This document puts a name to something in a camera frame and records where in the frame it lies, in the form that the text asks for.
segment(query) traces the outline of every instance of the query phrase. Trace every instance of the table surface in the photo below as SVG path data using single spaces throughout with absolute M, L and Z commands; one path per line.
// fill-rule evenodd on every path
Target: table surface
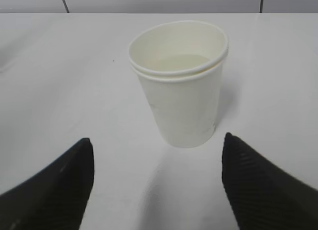
M 154 25 L 228 33 L 218 124 L 193 149 L 166 144 L 127 62 Z M 318 14 L 1 14 L 0 193 L 82 137 L 95 183 L 81 229 L 237 230 L 221 182 L 226 132 L 318 188 Z

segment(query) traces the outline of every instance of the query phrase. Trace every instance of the white wall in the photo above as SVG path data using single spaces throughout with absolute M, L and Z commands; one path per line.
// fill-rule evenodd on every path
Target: white wall
M 259 12 L 260 0 L 66 0 L 70 12 Z
M 0 12 L 66 12 L 62 0 L 0 0 Z
M 263 12 L 317 13 L 318 0 L 264 0 Z

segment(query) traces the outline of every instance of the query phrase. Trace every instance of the cup lip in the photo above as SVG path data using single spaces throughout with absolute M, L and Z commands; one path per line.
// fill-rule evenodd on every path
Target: cup lip
M 155 30 L 157 28 L 160 28 L 162 26 L 166 26 L 166 25 L 172 25 L 172 24 L 178 24 L 178 23 L 200 23 L 200 24 L 205 24 L 205 25 L 209 25 L 214 27 L 215 29 L 219 30 L 225 39 L 225 45 L 221 51 L 221 53 L 213 60 L 210 60 L 202 65 L 190 68 L 190 69 L 185 69 L 185 70 L 178 70 L 178 71 L 155 71 L 155 70 L 151 70 L 151 69 L 147 69 L 144 68 L 140 65 L 138 65 L 130 56 L 130 52 L 131 52 L 131 47 L 132 45 L 143 35 L 145 35 L 146 33 Z M 164 24 L 160 24 L 154 27 L 151 27 L 145 31 L 143 31 L 141 34 L 139 34 L 138 36 L 136 36 L 132 42 L 129 44 L 128 46 L 128 57 L 129 57 L 129 62 L 130 64 L 137 70 L 139 70 L 139 72 L 142 73 L 146 73 L 146 74 L 150 74 L 150 75 L 154 75 L 154 76 L 165 76 L 165 77 L 169 77 L 169 76 L 183 76 L 183 75 L 188 75 L 188 74 L 193 74 L 193 73 L 197 73 L 200 72 L 201 70 L 206 70 L 209 67 L 213 67 L 215 66 L 218 62 L 220 62 L 222 59 L 225 58 L 225 56 L 228 54 L 228 49 L 229 49 L 229 39 L 228 36 L 226 35 L 225 31 L 223 29 L 221 29 L 220 27 L 205 22 L 205 21 L 200 21 L 200 20 L 179 20 L 179 21 L 173 21 L 173 22 L 168 22 L 168 23 L 164 23 Z
M 192 80 L 196 80 L 199 78 L 203 78 L 207 75 L 209 75 L 210 73 L 214 72 L 215 70 L 217 70 L 220 66 L 222 66 L 224 63 L 224 60 L 221 60 L 220 62 L 218 62 L 216 65 L 214 65 L 213 67 L 195 74 L 195 75 L 188 75 L 188 76 L 182 76 L 182 77 L 161 77 L 161 76 L 153 76 L 153 75 L 147 75 L 143 72 L 140 72 L 139 70 L 137 70 L 135 67 L 133 67 L 132 65 L 130 65 L 130 68 L 140 77 L 143 77 L 145 79 L 151 80 L 151 81 L 155 81 L 155 82 L 163 82 L 163 83 L 177 83 L 177 82 L 186 82 L 186 81 L 192 81 Z

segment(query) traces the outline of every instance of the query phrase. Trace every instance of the ribbed texture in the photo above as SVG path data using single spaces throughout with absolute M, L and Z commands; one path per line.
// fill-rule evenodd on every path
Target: ribbed texture
M 84 186 L 79 175 L 80 167 L 74 166 L 61 178 L 43 204 L 23 225 L 23 230 L 73 230 L 79 229 L 85 198 Z
M 78 230 L 93 182 L 93 148 L 84 138 L 0 196 L 0 230 Z
M 255 151 L 239 138 L 229 133 L 226 135 L 222 181 L 239 228 L 318 230 L 317 219 L 276 184 L 276 180 L 271 178 L 263 164 L 255 160 L 252 152 Z

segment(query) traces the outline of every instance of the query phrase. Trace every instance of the paper cup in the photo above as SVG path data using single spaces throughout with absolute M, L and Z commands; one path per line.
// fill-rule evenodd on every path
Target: paper cup
M 228 38 L 221 28 L 203 21 L 177 21 L 151 28 L 135 38 L 129 47 L 129 61 L 148 75 L 193 75 L 223 60 L 228 48 Z
M 182 32 L 179 25 L 188 29 Z M 165 38 L 161 38 L 160 32 L 154 33 L 163 27 Z M 183 42 L 179 39 L 172 43 L 172 37 L 177 34 L 183 37 Z M 225 33 L 213 25 L 197 21 L 158 26 L 130 45 L 131 68 L 139 77 L 162 137 L 172 146 L 195 147 L 212 136 L 227 53 Z M 164 60 L 163 66 L 158 65 L 160 60 Z

